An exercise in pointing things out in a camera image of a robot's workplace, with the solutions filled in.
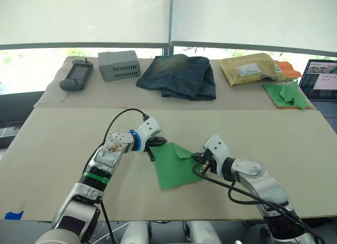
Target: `green cloth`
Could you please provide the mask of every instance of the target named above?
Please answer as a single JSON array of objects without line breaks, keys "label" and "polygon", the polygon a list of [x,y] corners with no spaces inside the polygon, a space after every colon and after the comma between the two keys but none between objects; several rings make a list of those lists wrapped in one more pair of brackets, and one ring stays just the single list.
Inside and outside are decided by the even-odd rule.
[{"label": "green cloth", "polygon": [[192,153],[189,150],[175,143],[153,147],[151,150],[155,157],[154,164],[162,189],[169,189],[202,180],[202,178],[192,172],[196,161],[191,157]]},{"label": "green cloth", "polygon": [[304,95],[298,91],[297,81],[290,84],[264,84],[268,95],[277,107],[299,107],[305,109],[309,106]]}]

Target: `gray box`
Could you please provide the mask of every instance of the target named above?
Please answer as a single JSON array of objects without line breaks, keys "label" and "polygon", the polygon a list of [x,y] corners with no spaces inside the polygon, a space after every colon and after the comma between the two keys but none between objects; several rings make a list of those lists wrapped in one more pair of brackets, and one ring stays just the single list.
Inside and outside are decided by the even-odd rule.
[{"label": "gray box", "polygon": [[135,51],[99,53],[98,66],[106,82],[141,75]]}]

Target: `robotic hand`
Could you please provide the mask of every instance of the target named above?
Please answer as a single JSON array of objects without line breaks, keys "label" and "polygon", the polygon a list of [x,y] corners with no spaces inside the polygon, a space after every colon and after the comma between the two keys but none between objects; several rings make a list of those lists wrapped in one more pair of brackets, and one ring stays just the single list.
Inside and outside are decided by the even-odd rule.
[{"label": "robotic hand", "polygon": [[[210,169],[212,173],[227,181],[241,183],[249,190],[250,194],[271,202],[272,204],[269,203],[271,206],[280,205],[285,211],[291,212],[294,218],[298,218],[284,189],[267,173],[263,164],[252,160],[231,158],[227,145],[218,135],[211,136],[204,144],[204,149],[206,151],[199,155],[202,157],[203,166],[199,173],[196,173],[194,168],[194,173],[209,179],[204,177],[203,174]],[[274,243],[316,243],[309,232],[305,231],[299,224],[290,222],[283,213],[280,213],[280,210],[275,210],[275,206],[271,208],[257,201],[251,204],[257,204],[260,214],[269,227]]]},{"label": "robotic hand", "polygon": [[159,132],[157,121],[147,117],[137,131],[109,133],[54,216],[52,230],[42,235],[35,244],[88,242],[100,216],[96,204],[102,201],[104,190],[122,155],[131,151],[147,151],[152,160],[148,141]]}]

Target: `laptop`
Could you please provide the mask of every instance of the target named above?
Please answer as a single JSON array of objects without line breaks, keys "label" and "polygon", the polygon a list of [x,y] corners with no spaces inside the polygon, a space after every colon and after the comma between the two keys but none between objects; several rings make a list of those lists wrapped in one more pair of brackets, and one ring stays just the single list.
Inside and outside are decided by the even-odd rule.
[{"label": "laptop", "polygon": [[337,133],[337,60],[309,60],[299,86]]}]

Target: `beige table surface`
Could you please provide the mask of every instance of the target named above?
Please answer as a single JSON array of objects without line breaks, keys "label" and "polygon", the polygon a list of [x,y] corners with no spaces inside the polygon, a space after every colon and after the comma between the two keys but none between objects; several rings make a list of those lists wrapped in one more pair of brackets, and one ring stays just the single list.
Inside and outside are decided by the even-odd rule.
[{"label": "beige table surface", "polygon": [[[206,110],[275,110],[277,109],[262,86],[275,83],[273,80],[230,86],[219,61],[211,60],[216,85],[213,101],[190,101],[176,97],[161,97],[159,90],[145,90],[136,86],[139,77],[105,82],[98,70],[98,58],[89,57],[94,69],[85,89],[80,92],[65,92],[58,82],[63,80],[72,67],[72,60],[83,57],[68,57],[57,72],[55,79],[46,88],[35,107],[67,108],[141,108],[141,109],[206,109]],[[143,74],[152,59],[139,59]]]},{"label": "beige table surface", "polygon": [[[36,108],[0,160],[0,215],[51,220],[100,143],[113,109]],[[219,134],[233,156],[265,164],[300,217],[337,215],[337,136],[318,111],[149,110],[160,135],[192,152]],[[141,123],[126,113],[114,130]],[[146,153],[126,154],[105,190],[111,220],[259,219],[207,181],[161,190]]]}]

